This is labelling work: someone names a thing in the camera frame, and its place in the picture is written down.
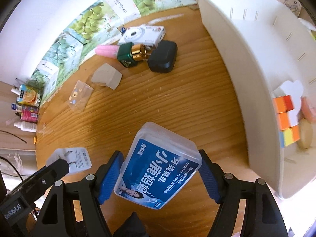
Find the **white bottle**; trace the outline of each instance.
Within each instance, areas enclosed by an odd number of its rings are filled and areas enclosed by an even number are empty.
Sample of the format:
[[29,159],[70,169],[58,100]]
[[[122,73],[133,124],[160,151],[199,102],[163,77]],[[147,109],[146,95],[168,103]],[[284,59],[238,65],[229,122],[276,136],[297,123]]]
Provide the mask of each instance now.
[[35,123],[29,123],[29,122],[15,122],[14,126],[17,128],[20,128],[22,131],[27,131],[27,132],[33,132],[36,133],[37,131],[37,125]]

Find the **yellow block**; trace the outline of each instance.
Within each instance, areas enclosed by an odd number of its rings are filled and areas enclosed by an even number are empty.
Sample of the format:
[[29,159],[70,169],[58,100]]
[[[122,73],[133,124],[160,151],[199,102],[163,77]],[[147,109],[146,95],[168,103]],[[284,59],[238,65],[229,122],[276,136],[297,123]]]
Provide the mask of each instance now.
[[290,128],[285,129],[283,131],[283,136],[284,136],[284,146],[289,146],[290,144],[294,143],[292,129]]

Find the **screw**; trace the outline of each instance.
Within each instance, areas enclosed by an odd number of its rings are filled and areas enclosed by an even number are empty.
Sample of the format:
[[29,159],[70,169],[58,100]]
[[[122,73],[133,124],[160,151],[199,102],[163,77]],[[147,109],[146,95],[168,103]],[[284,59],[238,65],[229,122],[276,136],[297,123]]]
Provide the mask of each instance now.
[[91,180],[94,179],[94,175],[93,175],[93,174],[87,175],[87,176],[86,176],[86,179],[87,179],[88,181],[91,181]]
[[58,181],[56,181],[55,182],[55,186],[61,186],[63,184],[63,181],[61,181],[61,180],[58,180]]
[[262,178],[258,179],[258,184],[264,185],[265,184],[265,180],[263,180]]
[[224,177],[226,178],[226,179],[233,179],[233,175],[231,174],[231,173],[226,173],[225,175],[224,175]]

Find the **wood grain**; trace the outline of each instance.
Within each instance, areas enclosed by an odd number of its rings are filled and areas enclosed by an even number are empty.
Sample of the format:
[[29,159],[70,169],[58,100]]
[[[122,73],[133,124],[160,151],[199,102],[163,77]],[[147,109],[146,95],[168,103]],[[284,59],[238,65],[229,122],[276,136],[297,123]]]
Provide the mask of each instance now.
[[[248,166],[243,120],[233,85],[199,11],[177,8],[143,17],[129,26],[180,13],[184,15],[161,23],[166,29],[165,39],[178,45],[171,73],[151,72],[146,63],[125,69],[116,60],[94,56],[64,83],[40,112],[38,167],[57,148],[86,147],[92,168],[65,177],[65,181],[81,180],[106,163],[115,150],[126,157],[137,131],[153,121],[194,141],[225,172],[243,180],[256,179]],[[89,81],[105,62],[123,74],[116,90]],[[67,105],[77,80],[94,88],[83,113],[75,113]],[[235,231],[240,231],[244,205],[241,203]],[[136,211],[153,237],[207,236],[217,209],[198,173],[161,210],[136,205],[115,194],[102,205],[112,232]]]

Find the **blue label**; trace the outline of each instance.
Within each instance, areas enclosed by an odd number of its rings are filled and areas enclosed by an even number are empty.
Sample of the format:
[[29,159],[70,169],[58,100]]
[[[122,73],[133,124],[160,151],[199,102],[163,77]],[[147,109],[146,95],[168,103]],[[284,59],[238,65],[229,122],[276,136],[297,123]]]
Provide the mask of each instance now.
[[192,175],[198,164],[140,139],[115,192],[159,209]]

